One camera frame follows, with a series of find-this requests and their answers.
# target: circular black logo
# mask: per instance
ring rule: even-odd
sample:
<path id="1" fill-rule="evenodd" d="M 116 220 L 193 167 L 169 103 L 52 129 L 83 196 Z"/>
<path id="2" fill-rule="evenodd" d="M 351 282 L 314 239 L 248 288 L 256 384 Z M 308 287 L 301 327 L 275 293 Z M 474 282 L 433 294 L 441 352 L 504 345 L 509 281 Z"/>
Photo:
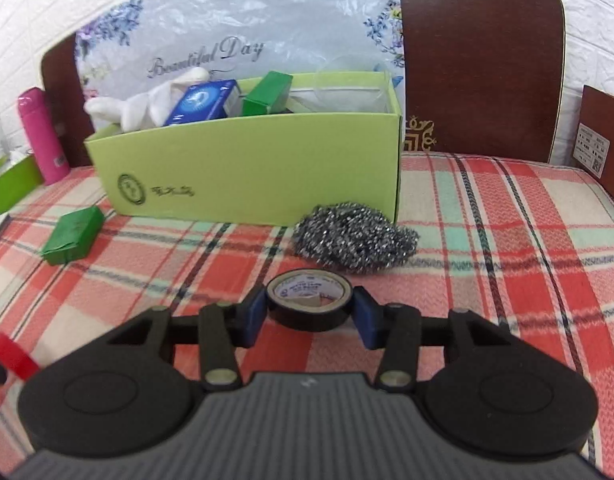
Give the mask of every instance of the circular black logo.
<path id="1" fill-rule="evenodd" d="M 145 188 L 135 176 L 124 173 L 118 177 L 118 190 L 129 202 L 136 205 L 145 203 Z"/>

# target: qr code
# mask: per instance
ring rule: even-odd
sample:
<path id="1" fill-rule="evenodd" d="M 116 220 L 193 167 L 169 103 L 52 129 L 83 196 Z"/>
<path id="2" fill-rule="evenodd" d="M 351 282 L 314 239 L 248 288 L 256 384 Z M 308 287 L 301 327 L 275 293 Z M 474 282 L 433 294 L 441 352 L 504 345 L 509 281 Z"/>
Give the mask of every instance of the qr code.
<path id="1" fill-rule="evenodd" d="M 594 163 L 591 166 L 592 171 L 596 173 L 600 173 L 600 169 L 602 168 L 602 162 L 599 158 L 594 158 Z"/>

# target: wooden headboard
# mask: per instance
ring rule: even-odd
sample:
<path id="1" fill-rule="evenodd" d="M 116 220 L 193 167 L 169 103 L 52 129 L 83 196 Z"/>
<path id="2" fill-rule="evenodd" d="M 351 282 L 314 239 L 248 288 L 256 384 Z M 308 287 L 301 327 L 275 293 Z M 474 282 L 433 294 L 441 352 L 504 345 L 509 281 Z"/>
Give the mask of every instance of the wooden headboard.
<path id="1" fill-rule="evenodd" d="M 401 1 L 405 149 L 547 162 L 562 89 L 561 1 Z M 73 35 L 46 53 L 41 72 L 70 164 L 90 164 Z"/>

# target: checkered bedsheet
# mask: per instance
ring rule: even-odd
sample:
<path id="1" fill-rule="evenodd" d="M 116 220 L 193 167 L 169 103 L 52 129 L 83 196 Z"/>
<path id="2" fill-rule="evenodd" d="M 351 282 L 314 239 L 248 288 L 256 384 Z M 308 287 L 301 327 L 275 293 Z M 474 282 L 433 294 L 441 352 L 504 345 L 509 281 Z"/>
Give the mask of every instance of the checkered bedsheet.
<path id="1" fill-rule="evenodd" d="M 417 229 L 417 256 L 402 268 L 350 276 L 380 302 L 424 315 L 471 308 L 584 374 L 600 415 L 584 453 L 614 475 L 614 204 L 582 171 L 481 156 L 405 155 L 400 222 Z M 50 267 L 37 256 L 58 218 L 98 205 L 106 222 L 85 260 Z M 194 314 L 239 301 L 256 282 L 306 263 L 289 228 L 117 216 L 91 168 L 16 206 L 0 240 L 0 331 L 47 365 L 155 304 Z M 293 332 L 267 320 L 257 345 L 238 349 L 253 370 L 363 370 L 351 322 L 328 333 Z M 196 352 L 176 365 L 197 376 Z M 423 349 L 419 378 L 442 366 Z M 0 387 L 0 469 L 31 452 L 16 414 L 21 382 Z"/>

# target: white plush toy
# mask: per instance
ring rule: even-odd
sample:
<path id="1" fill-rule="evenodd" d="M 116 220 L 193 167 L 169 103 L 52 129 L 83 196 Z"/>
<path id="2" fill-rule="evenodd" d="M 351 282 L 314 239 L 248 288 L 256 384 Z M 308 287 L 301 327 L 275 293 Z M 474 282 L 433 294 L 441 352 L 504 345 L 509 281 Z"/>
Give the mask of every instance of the white plush toy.
<path id="1" fill-rule="evenodd" d="M 92 97 L 85 102 L 84 110 L 92 119 L 120 124 L 123 133 L 158 128 L 165 124 L 187 88 L 207 81 L 209 72 L 197 66 L 127 101 L 113 97 Z"/>

